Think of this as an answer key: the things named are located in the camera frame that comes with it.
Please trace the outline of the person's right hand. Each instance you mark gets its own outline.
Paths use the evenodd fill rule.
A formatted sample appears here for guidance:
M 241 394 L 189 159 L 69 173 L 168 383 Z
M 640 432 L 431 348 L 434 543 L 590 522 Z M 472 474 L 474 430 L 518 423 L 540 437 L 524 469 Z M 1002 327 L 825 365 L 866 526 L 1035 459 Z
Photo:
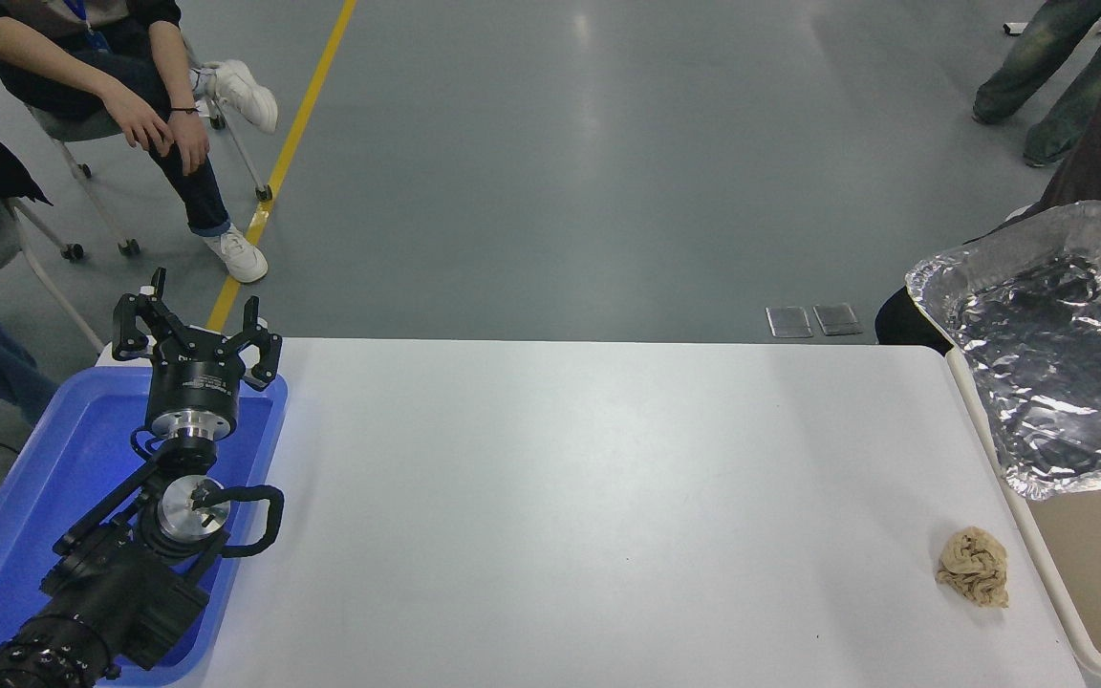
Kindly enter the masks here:
M 108 86 L 101 87 L 97 96 L 130 148 L 156 152 L 161 157 L 167 156 L 172 148 L 171 132 L 164 118 L 159 117 L 148 101 L 119 81 L 110 81 Z

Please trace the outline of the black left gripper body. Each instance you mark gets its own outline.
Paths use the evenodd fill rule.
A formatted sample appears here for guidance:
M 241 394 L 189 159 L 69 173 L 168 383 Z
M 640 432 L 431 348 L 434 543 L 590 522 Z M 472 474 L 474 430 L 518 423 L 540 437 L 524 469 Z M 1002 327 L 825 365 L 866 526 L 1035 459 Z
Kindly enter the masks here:
M 148 397 L 148 418 L 179 411 L 209 411 L 222 419 L 239 414 L 244 362 L 232 354 L 227 360 L 189 357 L 154 350 Z

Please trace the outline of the person's left hand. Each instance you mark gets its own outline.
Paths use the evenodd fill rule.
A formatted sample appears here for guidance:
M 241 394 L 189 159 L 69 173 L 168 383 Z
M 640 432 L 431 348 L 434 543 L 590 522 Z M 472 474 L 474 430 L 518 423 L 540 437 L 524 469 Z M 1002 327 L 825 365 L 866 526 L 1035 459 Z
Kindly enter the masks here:
M 197 110 L 172 110 L 167 125 L 179 149 L 181 168 L 185 176 L 201 170 L 209 156 L 209 138 Z

